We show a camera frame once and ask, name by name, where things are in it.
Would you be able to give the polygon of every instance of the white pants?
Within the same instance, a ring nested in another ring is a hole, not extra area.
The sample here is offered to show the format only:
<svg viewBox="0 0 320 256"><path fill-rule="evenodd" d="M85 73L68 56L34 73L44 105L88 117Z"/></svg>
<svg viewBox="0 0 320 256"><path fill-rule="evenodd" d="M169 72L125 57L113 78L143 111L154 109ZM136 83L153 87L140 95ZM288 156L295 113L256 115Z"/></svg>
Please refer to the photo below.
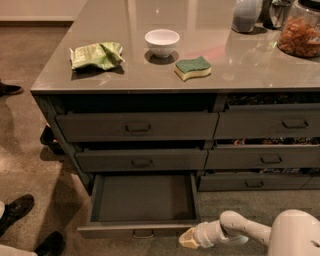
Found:
<svg viewBox="0 0 320 256"><path fill-rule="evenodd" d="M0 219L4 213L4 203L0 201ZM1 256L37 256L34 252L22 251L10 246L0 244L0 255Z"/></svg>

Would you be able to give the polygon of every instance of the concrete floor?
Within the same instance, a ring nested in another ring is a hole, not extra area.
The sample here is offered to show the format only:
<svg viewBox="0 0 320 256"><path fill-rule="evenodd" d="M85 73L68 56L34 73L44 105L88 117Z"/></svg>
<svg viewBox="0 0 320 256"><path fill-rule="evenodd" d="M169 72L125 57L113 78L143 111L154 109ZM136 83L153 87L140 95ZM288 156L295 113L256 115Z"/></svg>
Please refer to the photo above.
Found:
<svg viewBox="0 0 320 256"><path fill-rule="evenodd" d="M33 210L1 238L5 244L34 248L52 231L66 240L67 256L222 256L265 255L255 242L189 250L177 237L87 240L77 232L86 222L90 197L67 157L54 155L39 138L45 120L29 89L67 32L66 28L0 27L0 78L23 86L24 93L0 97L0 200L10 203L31 193ZM251 220L271 225L283 210L302 209L320 215L320 191L199 193L202 220L215 220L224 210L236 210Z"/></svg>

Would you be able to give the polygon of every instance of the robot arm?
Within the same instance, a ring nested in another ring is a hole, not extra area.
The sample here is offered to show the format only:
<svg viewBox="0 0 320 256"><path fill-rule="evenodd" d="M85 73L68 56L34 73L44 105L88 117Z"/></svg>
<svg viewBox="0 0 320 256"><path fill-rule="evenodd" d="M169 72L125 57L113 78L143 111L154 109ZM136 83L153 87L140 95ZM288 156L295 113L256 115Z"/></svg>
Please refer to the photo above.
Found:
<svg viewBox="0 0 320 256"><path fill-rule="evenodd" d="M203 222L189 229L180 238L184 247L208 248L216 243L244 244L249 238L268 247L271 228L250 220L233 211L225 211L220 220Z"/></svg>

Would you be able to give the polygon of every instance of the drawer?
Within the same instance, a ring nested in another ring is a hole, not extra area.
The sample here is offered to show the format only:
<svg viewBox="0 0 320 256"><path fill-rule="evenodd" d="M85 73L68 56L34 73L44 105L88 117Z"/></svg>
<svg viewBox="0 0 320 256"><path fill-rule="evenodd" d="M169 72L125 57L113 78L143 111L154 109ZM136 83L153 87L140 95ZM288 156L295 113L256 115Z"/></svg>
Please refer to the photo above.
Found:
<svg viewBox="0 0 320 256"><path fill-rule="evenodd" d="M185 232L199 223L192 174L97 175L85 238L151 238Z"/></svg>
<svg viewBox="0 0 320 256"><path fill-rule="evenodd" d="M75 155L82 171L199 170L207 151L197 149L86 150Z"/></svg>
<svg viewBox="0 0 320 256"><path fill-rule="evenodd" d="M320 189L320 177L318 175L312 177L302 189Z"/></svg>
<svg viewBox="0 0 320 256"><path fill-rule="evenodd" d="M215 147L209 151L205 169L317 168L318 146Z"/></svg>
<svg viewBox="0 0 320 256"><path fill-rule="evenodd" d="M302 174L211 174L200 177L199 191L300 189L309 179Z"/></svg>
<svg viewBox="0 0 320 256"><path fill-rule="evenodd" d="M212 139L218 114L91 113L58 115L68 142Z"/></svg>
<svg viewBox="0 0 320 256"><path fill-rule="evenodd" d="M215 139L316 137L320 110L227 111L220 113Z"/></svg>

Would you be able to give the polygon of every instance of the food in jar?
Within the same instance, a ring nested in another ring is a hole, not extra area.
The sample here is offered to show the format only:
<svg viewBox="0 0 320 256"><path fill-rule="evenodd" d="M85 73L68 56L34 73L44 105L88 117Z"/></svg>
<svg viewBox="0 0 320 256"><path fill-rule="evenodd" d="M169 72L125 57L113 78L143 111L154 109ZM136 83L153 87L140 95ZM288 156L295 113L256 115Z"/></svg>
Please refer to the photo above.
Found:
<svg viewBox="0 0 320 256"><path fill-rule="evenodd" d="M320 55L320 32L306 22L304 17L288 17L278 41L278 47L298 57Z"/></svg>

